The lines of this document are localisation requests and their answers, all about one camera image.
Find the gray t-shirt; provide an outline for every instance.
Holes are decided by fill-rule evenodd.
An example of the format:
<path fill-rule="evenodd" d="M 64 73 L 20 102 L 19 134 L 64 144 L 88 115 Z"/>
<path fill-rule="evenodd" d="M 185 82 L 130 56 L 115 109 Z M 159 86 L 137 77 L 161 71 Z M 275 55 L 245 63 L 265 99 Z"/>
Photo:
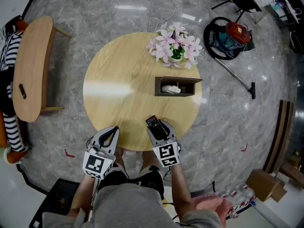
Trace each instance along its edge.
<path fill-rule="evenodd" d="M 76 218 L 43 213 L 43 228 L 221 228 L 216 212 L 195 210 L 186 213 L 180 223 L 174 223 L 163 209 L 158 191 L 136 184 L 122 184 L 102 188 L 94 203 L 90 222 L 83 223 L 85 213 Z"/>

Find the red floor marking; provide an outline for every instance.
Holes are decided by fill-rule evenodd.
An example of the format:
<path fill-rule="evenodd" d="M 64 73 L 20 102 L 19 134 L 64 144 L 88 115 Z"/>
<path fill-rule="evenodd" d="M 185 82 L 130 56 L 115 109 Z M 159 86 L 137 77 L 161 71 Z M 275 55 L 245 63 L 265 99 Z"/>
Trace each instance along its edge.
<path fill-rule="evenodd" d="M 67 156 L 67 157 L 75 158 L 74 155 L 68 154 L 66 149 L 65 149 L 65 152 L 66 152 L 66 156 Z"/>
<path fill-rule="evenodd" d="M 248 146 L 248 144 L 246 144 L 246 147 L 243 150 L 241 150 L 241 152 L 245 152 L 247 149 L 247 146 Z"/>

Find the flower bouquet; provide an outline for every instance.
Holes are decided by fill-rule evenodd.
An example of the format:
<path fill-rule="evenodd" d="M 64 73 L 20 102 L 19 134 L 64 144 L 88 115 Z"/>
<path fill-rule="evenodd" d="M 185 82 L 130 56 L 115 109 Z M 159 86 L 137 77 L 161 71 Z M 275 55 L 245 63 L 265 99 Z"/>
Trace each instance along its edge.
<path fill-rule="evenodd" d="M 181 67 L 179 63 L 186 60 L 185 67 L 190 69 L 198 63 L 196 57 L 202 50 L 200 39 L 189 36 L 185 25 L 180 22 L 174 22 L 169 29 L 166 29 L 166 25 L 156 31 L 156 38 L 150 39 L 147 46 L 149 53 L 156 57 L 157 62 L 161 58 L 165 67 Z"/>

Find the open storage box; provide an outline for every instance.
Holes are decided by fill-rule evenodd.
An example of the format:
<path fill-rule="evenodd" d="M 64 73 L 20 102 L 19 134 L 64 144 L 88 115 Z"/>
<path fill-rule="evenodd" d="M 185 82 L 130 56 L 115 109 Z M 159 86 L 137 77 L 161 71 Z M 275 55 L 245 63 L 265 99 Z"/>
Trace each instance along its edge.
<path fill-rule="evenodd" d="M 181 78 L 181 77 L 155 77 L 155 96 L 177 96 L 185 97 L 195 94 L 195 84 L 202 81 L 200 78 Z M 180 93 L 161 92 L 163 86 L 177 86 Z"/>

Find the black shorts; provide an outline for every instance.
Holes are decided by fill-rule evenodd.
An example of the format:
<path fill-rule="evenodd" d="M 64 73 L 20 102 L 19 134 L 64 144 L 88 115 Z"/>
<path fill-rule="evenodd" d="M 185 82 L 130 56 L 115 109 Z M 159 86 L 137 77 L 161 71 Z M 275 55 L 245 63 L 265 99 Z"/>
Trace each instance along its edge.
<path fill-rule="evenodd" d="M 100 181 L 98 191 L 106 186 L 121 185 L 125 183 L 134 183 L 141 187 L 153 188 L 160 193 L 161 199 L 163 200 L 164 188 L 162 174 L 157 166 L 148 166 L 142 169 L 137 178 L 129 179 L 124 168 L 120 164 L 114 163 L 106 177 Z"/>

